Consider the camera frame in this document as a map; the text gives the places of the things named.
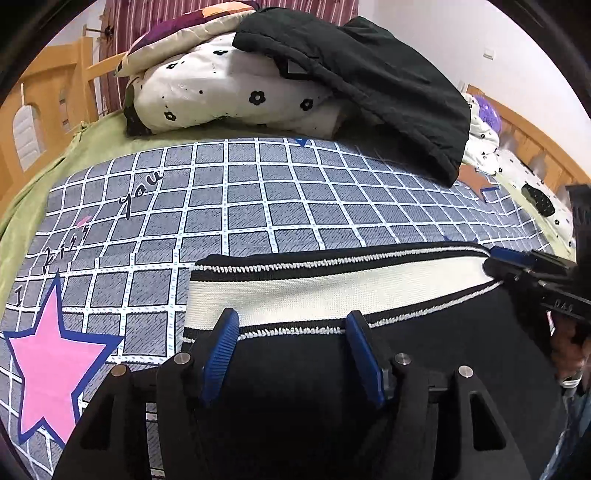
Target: white wall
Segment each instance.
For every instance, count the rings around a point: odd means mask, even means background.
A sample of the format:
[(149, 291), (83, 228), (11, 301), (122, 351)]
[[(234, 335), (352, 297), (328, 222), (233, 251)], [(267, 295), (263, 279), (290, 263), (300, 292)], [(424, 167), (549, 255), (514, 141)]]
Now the white wall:
[[(74, 43), (82, 36), (82, 27), (84, 26), (84, 24), (86, 24), (88, 28), (95, 28), (96, 30), (100, 30), (102, 21), (99, 18), (99, 16), (105, 12), (105, 4), (106, 0), (97, 0), (86, 10), (81, 12), (74, 20), (72, 20), (64, 28), (62, 28), (61, 31), (55, 37), (53, 37), (53, 39), (48, 43), (48, 45), (63, 45), (67, 43)], [(86, 36), (93, 37), (96, 39), (100, 37), (100, 33), (86, 32)], [(95, 40), (92, 49), (94, 63), (99, 61), (99, 47), (100, 44), (98, 40)], [(103, 102), (100, 94), (99, 79), (95, 79), (95, 93), (96, 105), (100, 115), (103, 111)]]
[[(359, 0), (359, 14), (527, 118), (591, 175), (591, 119), (548, 55), (487, 0)], [(495, 50), (494, 60), (484, 58)]]

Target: metal screw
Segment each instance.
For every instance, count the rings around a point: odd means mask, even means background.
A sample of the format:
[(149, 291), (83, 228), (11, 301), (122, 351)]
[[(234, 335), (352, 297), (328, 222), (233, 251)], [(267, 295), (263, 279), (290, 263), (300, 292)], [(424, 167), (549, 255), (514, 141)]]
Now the metal screw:
[(413, 359), (410, 358), (410, 355), (407, 353), (397, 353), (394, 356), (394, 359), (396, 360), (396, 363), (400, 365), (408, 365), (410, 362), (413, 361)]
[(474, 375), (474, 370), (467, 365), (462, 365), (457, 369), (457, 372), (464, 378), (470, 378), (472, 375)]
[(187, 352), (180, 352), (174, 356), (174, 363), (177, 365), (188, 364), (189, 360), (191, 360), (191, 355), (189, 355)]
[(127, 367), (123, 364), (115, 365), (111, 368), (111, 375), (114, 377), (120, 377), (121, 375), (125, 375), (127, 372)]

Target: blue gripper pad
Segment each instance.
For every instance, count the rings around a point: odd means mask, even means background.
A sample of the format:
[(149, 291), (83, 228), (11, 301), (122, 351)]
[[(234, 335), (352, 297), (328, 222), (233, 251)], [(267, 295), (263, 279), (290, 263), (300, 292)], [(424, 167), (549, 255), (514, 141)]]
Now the blue gripper pad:
[(371, 331), (361, 312), (354, 311), (347, 315), (345, 336), (349, 342), (365, 394), (376, 408), (381, 408), (393, 393), (390, 391), (391, 388), (393, 389), (393, 385), (390, 382), (389, 361), (380, 358), (380, 352), (375, 351), (375, 347), (372, 345)]
[(529, 252), (518, 252), (516, 250), (511, 250), (510, 248), (504, 247), (492, 247), (491, 257), (504, 260), (506, 262), (511, 262), (513, 264), (522, 265), (524, 267), (532, 267), (534, 264)]
[(205, 406), (215, 400), (222, 389), (223, 379), (226, 376), (228, 365), (236, 348), (240, 330), (240, 321), (236, 310), (225, 309), (218, 320), (218, 324), (220, 322), (222, 322), (222, 325), (216, 343), (213, 345), (209, 358), (203, 367), (200, 399)]

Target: wooden railing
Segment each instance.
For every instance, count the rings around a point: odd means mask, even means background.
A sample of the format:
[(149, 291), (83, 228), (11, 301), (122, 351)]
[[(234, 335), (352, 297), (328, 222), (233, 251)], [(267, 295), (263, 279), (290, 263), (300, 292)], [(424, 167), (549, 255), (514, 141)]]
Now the wooden railing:
[[(124, 54), (92, 64), (92, 43), (92, 38), (82, 37), (44, 48), (0, 106), (0, 215), (27, 182), (64, 151), (81, 122), (98, 120), (94, 78), (113, 71)], [(12, 130), (23, 100), (38, 114), (46, 148), (25, 171)]]

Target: black jacket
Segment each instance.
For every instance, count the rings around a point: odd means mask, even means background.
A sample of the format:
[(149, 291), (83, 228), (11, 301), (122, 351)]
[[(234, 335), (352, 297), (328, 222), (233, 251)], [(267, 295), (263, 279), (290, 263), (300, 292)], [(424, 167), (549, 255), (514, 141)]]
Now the black jacket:
[(448, 79), (413, 48), (363, 17), (337, 27), (313, 15), (266, 8), (246, 17), (233, 46), (302, 67), (362, 109), (395, 140), (392, 160), (416, 164), (451, 186), (470, 130), (470, 109)]

